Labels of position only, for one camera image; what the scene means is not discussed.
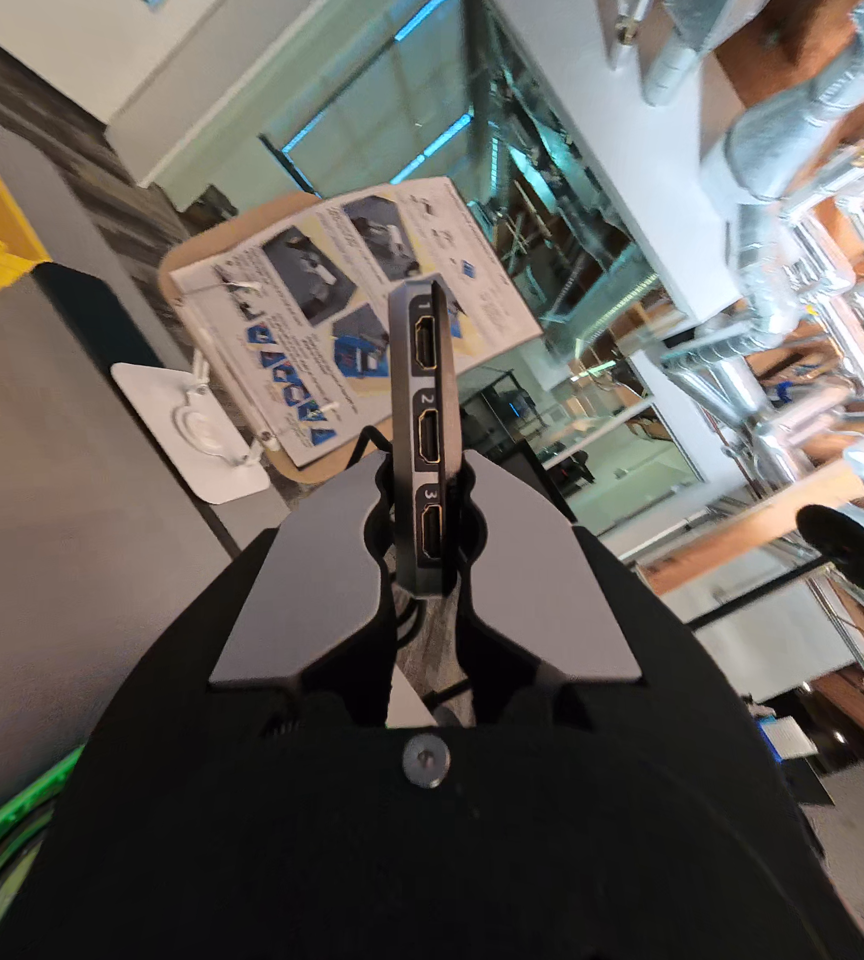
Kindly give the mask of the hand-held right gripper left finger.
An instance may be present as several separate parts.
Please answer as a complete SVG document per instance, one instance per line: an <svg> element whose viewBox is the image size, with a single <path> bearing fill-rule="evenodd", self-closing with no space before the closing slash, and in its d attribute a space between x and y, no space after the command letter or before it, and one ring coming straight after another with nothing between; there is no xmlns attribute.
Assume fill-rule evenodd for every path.
<svg viewBox="0 0 864 960"><path fill-rule="evenodd" d="M321 671L389 694L390 458L364 458L282 523L212 670L215 689L310 688Z"/></svg>

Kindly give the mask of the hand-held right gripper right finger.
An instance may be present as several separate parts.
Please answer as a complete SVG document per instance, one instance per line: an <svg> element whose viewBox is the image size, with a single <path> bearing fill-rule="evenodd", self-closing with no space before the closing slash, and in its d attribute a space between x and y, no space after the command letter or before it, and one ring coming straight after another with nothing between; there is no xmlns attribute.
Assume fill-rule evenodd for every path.
<svg viewBox="0 0 864 960"><path fill-rule="evenodd" d="M634 684L642 669L558 506L475 451L456 640L474 682L504 671L541 686Z"/></svg>

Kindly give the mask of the dark grey usb hub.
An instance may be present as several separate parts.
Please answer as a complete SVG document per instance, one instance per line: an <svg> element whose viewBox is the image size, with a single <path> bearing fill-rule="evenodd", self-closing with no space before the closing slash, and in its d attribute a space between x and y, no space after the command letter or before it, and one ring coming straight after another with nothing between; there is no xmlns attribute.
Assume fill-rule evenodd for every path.
<svg viewBox="0 0 864 960"><path fill-rule="evenodd" d="M396 575L422 601L451 593L484 531L462 445L449 292L434 273L389 295Z"/></svg>

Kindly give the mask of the black shelving unit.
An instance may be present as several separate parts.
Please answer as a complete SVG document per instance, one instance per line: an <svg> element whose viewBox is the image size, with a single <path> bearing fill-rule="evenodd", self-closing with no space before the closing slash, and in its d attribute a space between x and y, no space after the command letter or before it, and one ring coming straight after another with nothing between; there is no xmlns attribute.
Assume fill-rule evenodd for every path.
<svg viewBox="0 0 864 960"><path fill-rule="evenodd" d="M461 386L462 442L594 533L637 519L702 476L626 361L542 388L493 363Z"/></svg>

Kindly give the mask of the white stand base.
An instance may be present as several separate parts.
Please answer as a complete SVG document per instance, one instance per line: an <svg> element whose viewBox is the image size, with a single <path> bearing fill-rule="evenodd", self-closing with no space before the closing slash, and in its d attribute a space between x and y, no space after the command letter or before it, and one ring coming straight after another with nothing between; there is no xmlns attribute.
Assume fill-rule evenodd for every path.
<svg viewBox="0 0 864 960"><path fill-rule="evenodd" d="M200 376L128 363L110 373L196 498L220 506L270 489L261 445L246 442Z"/></svg>

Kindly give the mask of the instruction sheet on wooden board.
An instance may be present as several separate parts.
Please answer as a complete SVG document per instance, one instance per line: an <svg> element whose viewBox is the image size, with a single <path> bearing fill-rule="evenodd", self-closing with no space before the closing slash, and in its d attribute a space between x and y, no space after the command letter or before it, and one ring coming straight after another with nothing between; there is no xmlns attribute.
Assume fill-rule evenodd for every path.
<svg viewBox="0 0 864 960"><path fill-rule="evenodd" d="M159 268L273 469L306 486L342 470L363 427L391 436L389 296L433 279L457 374L540 336L447 176L277 198L174 247Z"/></svg>

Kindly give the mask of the black sign stand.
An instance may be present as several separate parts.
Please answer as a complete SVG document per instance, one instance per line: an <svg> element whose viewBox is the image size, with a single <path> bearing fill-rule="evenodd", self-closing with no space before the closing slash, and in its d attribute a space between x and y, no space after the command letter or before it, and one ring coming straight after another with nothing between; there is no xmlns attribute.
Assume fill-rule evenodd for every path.
<svg viewBox="0 0 864 960"><path fill-rule="evenodd" d="M840 511L820 505L799 509L796 523L798 534L816 552L814 558L691 619L686 627L692 632L702 630L784 590L791 583L831 569L864 591L864 526Z"/></svg>

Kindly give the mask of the dark flat mat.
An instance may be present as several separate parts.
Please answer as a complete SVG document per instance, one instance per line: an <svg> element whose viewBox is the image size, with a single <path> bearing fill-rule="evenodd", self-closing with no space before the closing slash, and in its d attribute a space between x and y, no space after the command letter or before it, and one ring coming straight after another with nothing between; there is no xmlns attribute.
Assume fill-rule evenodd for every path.
<svg viewBox="0 0 864 960"><path fill-rule="evenodd" d="M228 558L233 560L240 556L242 548L238 546L214 507L193 493L113 378L112 367L120 362L137 362L140 366L163 368L158 355L138 329L126 307L103 280L80 270L54 262L44 262L32 269L31 276Z"/></svg>

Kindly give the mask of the silver ventilation ducts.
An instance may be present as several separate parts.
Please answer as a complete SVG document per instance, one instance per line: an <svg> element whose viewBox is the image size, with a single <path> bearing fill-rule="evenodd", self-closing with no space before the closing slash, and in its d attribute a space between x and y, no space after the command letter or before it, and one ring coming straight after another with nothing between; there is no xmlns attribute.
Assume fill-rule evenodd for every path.
<svg viewBox="0 0 864 960"><path fill-rule="evenodd" d="M740 114L704 162L712 195L734 214L731 268L745 309L658 360L705 414L744 439L769 485L812 471L804 445L833 426L856 391L864 400L864 141L842 147L796 185L835 126L864 104L864 2L853 35L813 78ZM750 355L782 347L804 317L817 322L844 365L775 410L752 386ZM864 437L843 453L862 484Z"/></svg>

